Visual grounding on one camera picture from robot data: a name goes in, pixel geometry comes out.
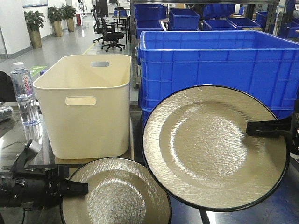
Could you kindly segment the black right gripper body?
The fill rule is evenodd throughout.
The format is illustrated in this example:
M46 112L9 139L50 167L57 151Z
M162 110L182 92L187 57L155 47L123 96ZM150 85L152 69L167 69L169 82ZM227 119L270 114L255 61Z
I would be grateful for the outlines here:
M297 114L290 115L289 124L289 150L295 155L299 155L299 118Z

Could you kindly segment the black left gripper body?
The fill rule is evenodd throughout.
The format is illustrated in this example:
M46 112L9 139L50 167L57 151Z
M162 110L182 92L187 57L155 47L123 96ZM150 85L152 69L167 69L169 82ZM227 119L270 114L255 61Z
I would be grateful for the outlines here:
M30 139L8 172L0 173L0 206L45 209L59 205L69 168L51 165L49 169L28 167L41 145Z

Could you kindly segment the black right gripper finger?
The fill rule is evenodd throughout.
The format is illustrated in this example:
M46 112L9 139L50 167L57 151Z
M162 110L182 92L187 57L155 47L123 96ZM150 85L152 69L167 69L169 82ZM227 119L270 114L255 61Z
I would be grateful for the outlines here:
M247 122L246 134L267 138L292 137L292 117L268 121L249 121Z

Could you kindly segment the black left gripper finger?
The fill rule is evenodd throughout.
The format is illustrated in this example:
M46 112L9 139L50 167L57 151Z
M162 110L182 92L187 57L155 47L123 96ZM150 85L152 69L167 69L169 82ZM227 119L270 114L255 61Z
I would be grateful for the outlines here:
M85 196L88 193L89 193L88 183L74 182L66 179L61 181L62 197Z

